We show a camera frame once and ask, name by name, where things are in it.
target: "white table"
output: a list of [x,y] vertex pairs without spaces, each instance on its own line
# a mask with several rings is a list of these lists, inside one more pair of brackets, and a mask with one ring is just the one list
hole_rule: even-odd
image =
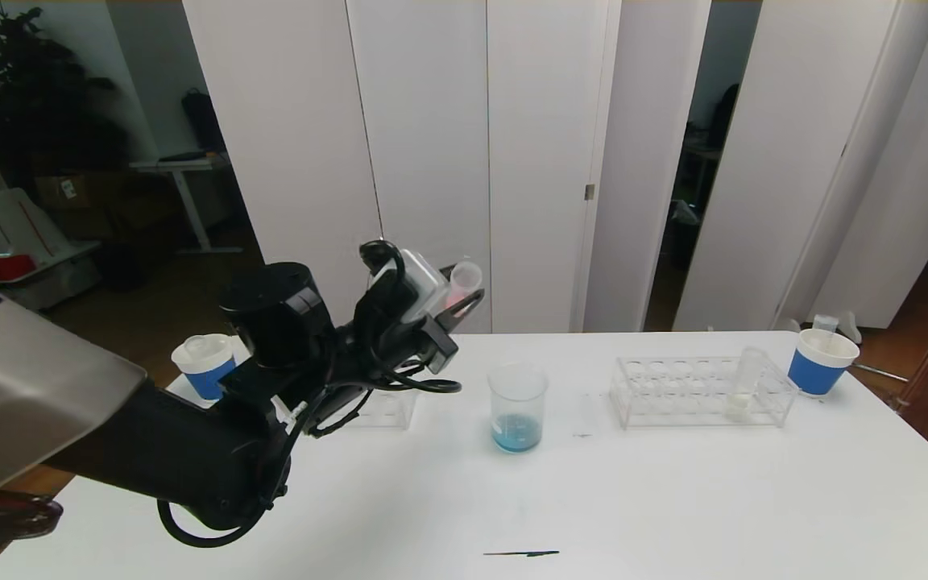
[[242,252],[241,247],[228,246],[218,247],[211,245],[209,236],[206,234],[206,226],[203,225],[202,217],[199,216],[199,209],[196,209],[195,199],[192,198],[192,190],[189,183],[184,178],[185,172],[213,172],[213,170],[228,168],[231,160],[227,154],[210,155],[200,159],[190,159],[185,161],[136,161],[131,163],[130,168],[141,173],[162,173],[173,177],[177,192],[181,195],[181,204],[184,205],[184,213],[188,216],[188,223],[192,225],[192,231],[195,232],[196,241],[199,242],[198,250],[182,250],[183,254],[229,254]]
[[[293,451],[290,491],[253,532],[201,550],[155,504],[88,480],[0,580],[928,579],[928,444],[850,375],[797,400],[783,429],[622,432],[605,396],[616,356],[735,355],[787,366],[792,333],[461,335],[406,432],[343,430]],[[487,368],[551,377],[541,445],[497,451]],[[546,557],[483,552],[559,550]]]

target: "black backpack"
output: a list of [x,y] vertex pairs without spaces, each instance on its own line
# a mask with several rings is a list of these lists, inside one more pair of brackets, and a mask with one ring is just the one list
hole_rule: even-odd
[[189,89],[181,98],[181,109],[184,109],[185,117],[188,117],[188,124],[192,125],[192,132],[195,133],[196,143],[199,143],[201,150],[227,151],[209,95],[200,93],[199,89]]

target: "blue paper cup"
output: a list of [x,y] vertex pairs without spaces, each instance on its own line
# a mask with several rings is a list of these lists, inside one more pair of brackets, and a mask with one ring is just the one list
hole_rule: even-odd
[[221,385],[218,385],[217,381],[220,381],[224,375],[234,370],[235,358],[232,357],[222,362],[220,367],[214,368],[211,371],[194,372],[194,374],[185,372],[184,377],[192,383],[192,388],[196,389],[196,393],[203,397],[203,399],[217,400],[221,399],[222,394]]
[[850,338],[826,330],[802,330],[789,363],[789,379],[807,396],[825,396],[861,351]]
[[235,357],[224,334],[190,337],[170,353],[170,360],[206,400],[221,399],[218,381],[235,370]]

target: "cardboard box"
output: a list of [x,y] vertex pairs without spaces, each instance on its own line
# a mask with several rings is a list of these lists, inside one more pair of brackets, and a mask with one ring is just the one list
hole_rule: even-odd
[[162,222],[171,222],[168,228],[174,234],[184,232],[181,221],[172,220],[180,216],[181,205],[168,181],[157,176],[129,175],[124,186],[111,195],[113,198],[95,208],[54,209],[52,220],[67,238],[103,242],[137,242],[145,238],[145,230]]
[[38,201],[45,209],[103,208],[126,190],[132,173],[84,173],[78,176],[36,177]]

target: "wooden floor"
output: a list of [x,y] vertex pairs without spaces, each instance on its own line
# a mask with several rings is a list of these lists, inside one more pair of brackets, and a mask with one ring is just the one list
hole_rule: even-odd
[[[858,363],[910,377],[928,350],[928,264],[905,303],[886,329],[862,329]],[[883,399],[899,392],[902,383],[873,372],[851,370],[859,381]]]

